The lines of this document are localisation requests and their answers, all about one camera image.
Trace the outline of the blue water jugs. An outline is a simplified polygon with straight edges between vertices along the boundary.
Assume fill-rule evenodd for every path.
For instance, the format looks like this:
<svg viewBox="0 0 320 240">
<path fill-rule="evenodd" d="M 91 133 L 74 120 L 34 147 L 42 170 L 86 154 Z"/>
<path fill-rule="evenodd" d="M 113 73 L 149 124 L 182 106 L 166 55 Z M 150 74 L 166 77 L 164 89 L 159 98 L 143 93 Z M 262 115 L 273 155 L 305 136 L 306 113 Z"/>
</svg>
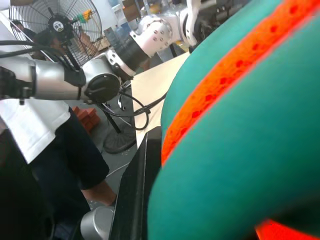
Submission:
<svg viewBox="0 0 320 240">
<path fill-rule="evenodd" d="M 112 27 L 109 27 L 105 29 L 103 33 L 114 50 L 122 51 L 125 49 L 125 41 L 129 35 L 125 29 L 116 27 L 114 30 Z"/>
</svg>

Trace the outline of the person in white shirt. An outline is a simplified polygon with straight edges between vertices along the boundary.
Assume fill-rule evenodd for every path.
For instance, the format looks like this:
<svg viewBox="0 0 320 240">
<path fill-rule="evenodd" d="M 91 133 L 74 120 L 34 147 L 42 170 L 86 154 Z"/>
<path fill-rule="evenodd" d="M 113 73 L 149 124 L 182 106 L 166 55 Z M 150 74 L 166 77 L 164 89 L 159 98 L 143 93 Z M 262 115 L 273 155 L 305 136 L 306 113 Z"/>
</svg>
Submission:
<svg viewBox="0 0 320 240">
<path fill-rule="evenodd" d="M 0 52 L 12 39 L 0 23 Z M 109 171 L 65 102 L 0 99 L 0 240 L 84 240 L 83 216 L 116 202 Z"/>
</svg>

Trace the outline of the orange and teal backpack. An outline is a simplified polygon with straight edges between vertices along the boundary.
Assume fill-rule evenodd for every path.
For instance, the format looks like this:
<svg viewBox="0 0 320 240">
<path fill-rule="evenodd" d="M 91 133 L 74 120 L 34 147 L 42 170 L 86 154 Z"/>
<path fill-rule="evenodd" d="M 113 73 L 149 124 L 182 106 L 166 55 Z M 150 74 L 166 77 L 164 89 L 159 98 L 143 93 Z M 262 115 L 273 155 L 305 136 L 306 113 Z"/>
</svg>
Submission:
<svg viewBox="0 0 320 240">
<path fill-rule="evenodd" d="M 320 240 L 320 0 L 250 0 L 162 113 L 148 240 Z"/>
</svg>

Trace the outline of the orange stacked blocks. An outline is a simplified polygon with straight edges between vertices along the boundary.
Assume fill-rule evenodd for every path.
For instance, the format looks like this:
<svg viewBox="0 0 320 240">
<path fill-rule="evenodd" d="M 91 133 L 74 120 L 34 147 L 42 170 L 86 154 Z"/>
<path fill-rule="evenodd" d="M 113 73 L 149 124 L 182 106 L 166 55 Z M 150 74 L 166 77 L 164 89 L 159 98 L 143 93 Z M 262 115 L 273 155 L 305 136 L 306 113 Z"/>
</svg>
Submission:
<svg viewBox="0 0 320 240">
<path fill-rule="evenodd" d="M 78 106 L 75 106 L 72 110 L 88 133 L 90 133 L 101 122 L 95 108 L 79 108 Z"/>
</svg>

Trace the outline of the brown cardboard box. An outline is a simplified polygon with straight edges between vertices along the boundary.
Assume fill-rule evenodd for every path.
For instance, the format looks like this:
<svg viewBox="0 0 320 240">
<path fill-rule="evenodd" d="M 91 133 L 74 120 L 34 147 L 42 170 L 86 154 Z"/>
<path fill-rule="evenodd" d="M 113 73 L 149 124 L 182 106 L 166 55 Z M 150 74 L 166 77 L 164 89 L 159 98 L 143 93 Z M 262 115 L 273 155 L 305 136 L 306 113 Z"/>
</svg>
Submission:
<svg viewBox="0 0 320 240">
<path fill-rule="evenodd" d="M 122 0 L 122 10 L 128 21 L 141 17 L 141 9 L 144 7 L 144 0 Z"/>
</svg>

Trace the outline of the black standing fan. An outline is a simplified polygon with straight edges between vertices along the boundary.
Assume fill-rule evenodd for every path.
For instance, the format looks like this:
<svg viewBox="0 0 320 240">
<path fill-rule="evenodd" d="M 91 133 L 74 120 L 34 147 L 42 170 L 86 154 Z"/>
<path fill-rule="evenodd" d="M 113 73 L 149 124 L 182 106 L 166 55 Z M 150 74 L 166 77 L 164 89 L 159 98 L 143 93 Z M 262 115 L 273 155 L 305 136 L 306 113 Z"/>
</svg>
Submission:
<svg viewBox="0 0 320 240">
<path fill-rule="evenodd" d="M 18 51 L 27 50 L 29 59 L 56 62 L 61 58 L 68 67 L 78 69 L 110 48 L 100 50 L 102 25 L 91 0 L 25 0 L 23 5 L 10 6 L 8 20 L 15 36 L 12 44 L 22 47 Z M 114 98 L 125 93 L 124 83 Z M 134 130 L 125 121 L 115 122 L 110 100 L 82 101 L 100 108 L 110 123 L 103 141 L 105 152 L 119 154 L 135 145 Z"/>
</svg>

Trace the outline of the black table side panel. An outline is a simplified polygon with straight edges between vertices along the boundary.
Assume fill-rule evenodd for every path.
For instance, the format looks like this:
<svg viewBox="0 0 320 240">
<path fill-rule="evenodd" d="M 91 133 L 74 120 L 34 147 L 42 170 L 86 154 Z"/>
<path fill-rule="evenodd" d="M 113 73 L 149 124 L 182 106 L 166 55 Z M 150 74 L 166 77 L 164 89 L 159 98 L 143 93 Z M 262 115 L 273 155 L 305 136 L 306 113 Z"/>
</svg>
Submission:
<svg viewBox="0 0 320 240">
<path fill-rule="evenodd" d="M 157 126 L 145 134 L 121 177 L 109 240 L 148 240 L 148 202 L 161 169 L 161 150 Z"/>
</svg>

